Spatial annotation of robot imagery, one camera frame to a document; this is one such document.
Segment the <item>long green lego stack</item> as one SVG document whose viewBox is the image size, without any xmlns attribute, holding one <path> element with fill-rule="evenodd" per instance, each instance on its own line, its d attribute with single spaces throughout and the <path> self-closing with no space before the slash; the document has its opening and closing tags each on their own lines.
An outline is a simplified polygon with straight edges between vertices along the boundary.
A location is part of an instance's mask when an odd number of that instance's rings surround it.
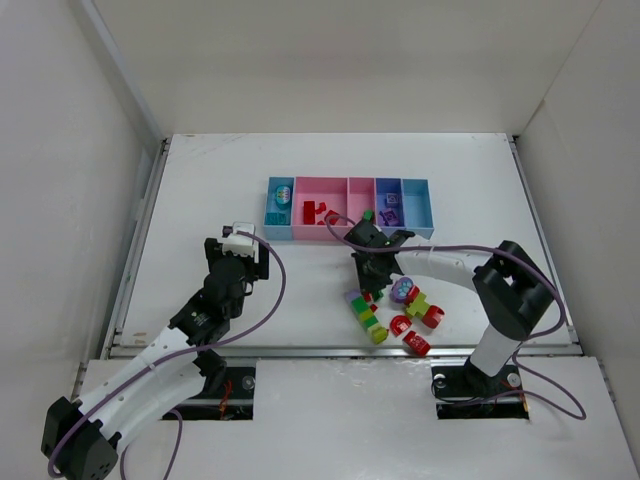
<svg viewBox="0 0 640 480">
<path fill-rule="evenodd" d="M 376 317 L 373 304 L 368 302 L 359 291 L 347 292 L 345 301 L 374 345 L 379 345 L 388 338 L 388 329 Z"/>
</svg>

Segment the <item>teal lego brick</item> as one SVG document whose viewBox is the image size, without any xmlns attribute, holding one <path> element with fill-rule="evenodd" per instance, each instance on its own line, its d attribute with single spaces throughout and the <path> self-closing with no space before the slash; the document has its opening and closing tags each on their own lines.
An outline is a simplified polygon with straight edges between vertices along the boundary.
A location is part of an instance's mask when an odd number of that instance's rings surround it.
<svg viewBox="0 0 640 480">
<path fill-rule="evenodd" d="M 265 216 L 266 225 L 287 225 L 287 215 L 282 212 L 267 212 Z"/>
</svg>

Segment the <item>teal frog printed lego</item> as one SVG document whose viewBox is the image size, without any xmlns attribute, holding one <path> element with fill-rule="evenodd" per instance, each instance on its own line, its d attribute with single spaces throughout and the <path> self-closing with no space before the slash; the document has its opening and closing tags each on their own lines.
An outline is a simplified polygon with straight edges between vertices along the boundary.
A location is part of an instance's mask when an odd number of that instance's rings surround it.
<svg viewBox="0 0 640 480">
<path fill-rule="evenodd" d="M 292 190 L 288 185 L 279 185 L 275 189 L 275 204 L 279 209 L 287 209 L 290 207 L 292 198 Z"/>
</svg>

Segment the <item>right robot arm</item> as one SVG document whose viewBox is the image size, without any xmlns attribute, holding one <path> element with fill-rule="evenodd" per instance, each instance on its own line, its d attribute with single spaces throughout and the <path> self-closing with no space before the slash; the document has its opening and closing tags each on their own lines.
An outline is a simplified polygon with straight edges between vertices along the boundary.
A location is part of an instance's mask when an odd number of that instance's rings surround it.
<svg viewBox="0 0 640 480">
<path fill-rule="evenodd" d="M 401 275 L 432 278 L 478 295 L 488 326 L 462 374 L 475 396 L 493 388 L 508 360 L 559 300 L 557 290 L 516 242 L 503 241 L 496 248 L 435 246 L 407 230 L 388 236 L 366 220 L 355 224 L 343 241 L 354 250 L 364 291 L 377 292 Z"/>
</svg>

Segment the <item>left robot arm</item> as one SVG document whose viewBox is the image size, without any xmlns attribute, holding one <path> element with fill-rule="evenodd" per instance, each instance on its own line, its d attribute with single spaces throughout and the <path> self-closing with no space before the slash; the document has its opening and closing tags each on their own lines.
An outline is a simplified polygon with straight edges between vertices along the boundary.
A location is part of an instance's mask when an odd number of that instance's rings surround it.
<svg viewBox="0 0 640 480">
<path fill-rule="evenodd" d="M 279 256 L 247 232 L 206 240 L 205 254 L 202 287 L 155 340 L 102 386 L 49 407 L 41 451 L 51 478 L 107 478 L 145 428 L 222 383 L 227 363 L 215 349 L 233 342 L 231 321 Z"/>
</svg>

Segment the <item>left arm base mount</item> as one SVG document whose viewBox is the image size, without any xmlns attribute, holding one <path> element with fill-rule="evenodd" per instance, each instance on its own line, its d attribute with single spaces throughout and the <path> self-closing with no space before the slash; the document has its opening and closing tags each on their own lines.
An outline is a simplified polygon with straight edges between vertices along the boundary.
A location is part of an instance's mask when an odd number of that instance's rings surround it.
<svg viewBox="0 0 640 480">
<path fill-rule="evenodd" d="M 221 380 L 174 407 L 186 421 L 249 421 L 254 415 L 256 360 L 232 358 Z"/>
</svg>

